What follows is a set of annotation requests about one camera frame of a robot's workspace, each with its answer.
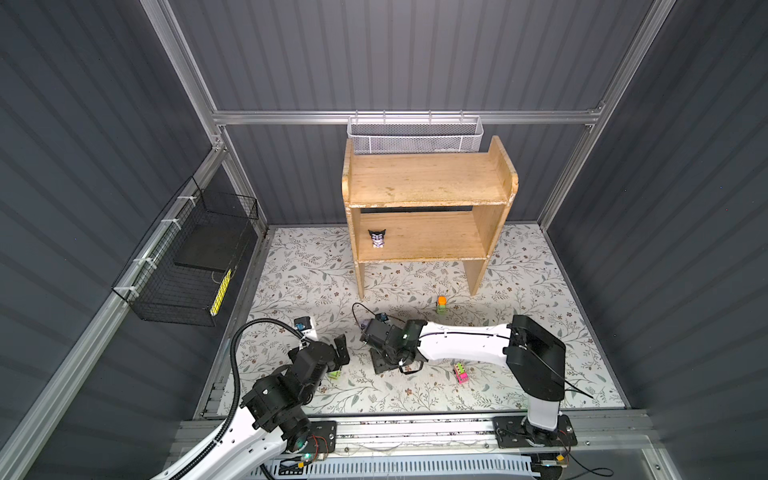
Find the black purple toy figure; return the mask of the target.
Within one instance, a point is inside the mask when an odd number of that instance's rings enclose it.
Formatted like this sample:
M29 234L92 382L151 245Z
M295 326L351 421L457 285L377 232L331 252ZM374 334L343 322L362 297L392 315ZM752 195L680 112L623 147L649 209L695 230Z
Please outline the black purple toy figure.
M386 230L369 230L369 236L371 238L372 246L375 249L383 248L385 245Z

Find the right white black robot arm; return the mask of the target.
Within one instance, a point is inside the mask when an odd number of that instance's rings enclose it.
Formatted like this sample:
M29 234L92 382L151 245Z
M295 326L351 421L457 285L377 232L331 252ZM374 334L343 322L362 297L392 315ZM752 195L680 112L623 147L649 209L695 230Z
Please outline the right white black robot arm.
M374 363L386 371L408 375L417 362L460 360L507 368L528 396L526 415L509 433L530 446L561 445L564 416L566 346L525 315L508 324L488 327L450 326L408 320L398 327L374 318L363 324L361 340L374 353Z

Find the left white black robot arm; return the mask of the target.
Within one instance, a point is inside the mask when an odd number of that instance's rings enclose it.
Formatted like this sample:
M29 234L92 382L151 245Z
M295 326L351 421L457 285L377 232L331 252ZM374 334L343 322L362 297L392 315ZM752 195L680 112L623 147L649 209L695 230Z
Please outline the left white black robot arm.
M347 339L308 340L289 352L285 369L257 380L218 429L157 479L243 479L286 451L300 451L310 436L309 404L323 377L350 362Z

